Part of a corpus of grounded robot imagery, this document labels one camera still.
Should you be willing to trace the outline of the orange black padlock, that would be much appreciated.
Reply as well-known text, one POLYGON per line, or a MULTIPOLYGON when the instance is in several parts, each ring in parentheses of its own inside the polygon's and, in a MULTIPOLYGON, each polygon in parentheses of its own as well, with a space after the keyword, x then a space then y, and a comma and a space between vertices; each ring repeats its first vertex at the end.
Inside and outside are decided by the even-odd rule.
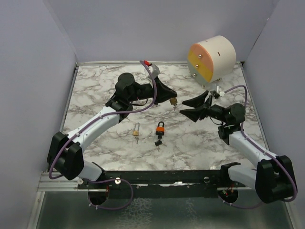
POLYGON ((164 136, 164 133, 165 133, 164 122, 160 121, 156 127, 155 134, 157 135, 157 138, 161 140, 162 137, 164 136))

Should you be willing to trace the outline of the black keys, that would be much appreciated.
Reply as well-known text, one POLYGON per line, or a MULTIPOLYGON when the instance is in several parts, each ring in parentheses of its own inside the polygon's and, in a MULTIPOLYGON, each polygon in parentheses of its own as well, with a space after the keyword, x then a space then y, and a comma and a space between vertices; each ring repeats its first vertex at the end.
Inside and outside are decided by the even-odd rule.
POLYGON ((164 143, 162 142, 162 140, 156 141, 156 142, 155 142, 155 146, 156 146, 156 149, 157 149, 158 152, 160 152, 161 147, 163 147, 163 146, 164 146, 164 147, 167 147, 167 145, 164 144, 164 143))

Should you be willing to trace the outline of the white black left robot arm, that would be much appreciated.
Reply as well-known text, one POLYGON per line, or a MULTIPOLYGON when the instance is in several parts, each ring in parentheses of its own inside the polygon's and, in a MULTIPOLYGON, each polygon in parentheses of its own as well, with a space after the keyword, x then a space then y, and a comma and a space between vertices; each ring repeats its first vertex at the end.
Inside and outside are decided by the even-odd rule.
POLYGON ((57 132, 52 140, 47 162, 49 178, 53 170, 67 180, 76 177, 89 180, 94 188, 105 184, 104 170, 93 162, 85 161, 83 152, 109 128, 134 113, 132 102, 152 98, 151 104, 163 103, 177 96, 177 92, 163 84, 158 77, 151 83, 139 84, 131 73, 122 73, 115 85, 114 95, 92 119, 67 134, 57 132))

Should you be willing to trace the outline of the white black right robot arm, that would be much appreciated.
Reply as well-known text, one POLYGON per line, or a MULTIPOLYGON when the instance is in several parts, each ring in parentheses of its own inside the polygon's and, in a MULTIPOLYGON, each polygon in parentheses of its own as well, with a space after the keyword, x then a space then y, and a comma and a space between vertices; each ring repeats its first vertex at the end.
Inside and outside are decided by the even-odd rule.
POLYGON ((255 169, 243 167, 240 163, 221 166, 220 183, 229 187, 239 182, 254 189, 263 203, 278 200, 293 201, 297 195, 297 184, 293 165, 287 156, 278 156, 258 145, 242 127, 245 121, 245 106, 240 103, 222 107, 212 104, 213 97, 205 91, 198 97, 185 100, 188 109, 181 114, 197 122, 213 118, 221 122, 218 135, 227 145, 237 149, 255 166, 255 169))

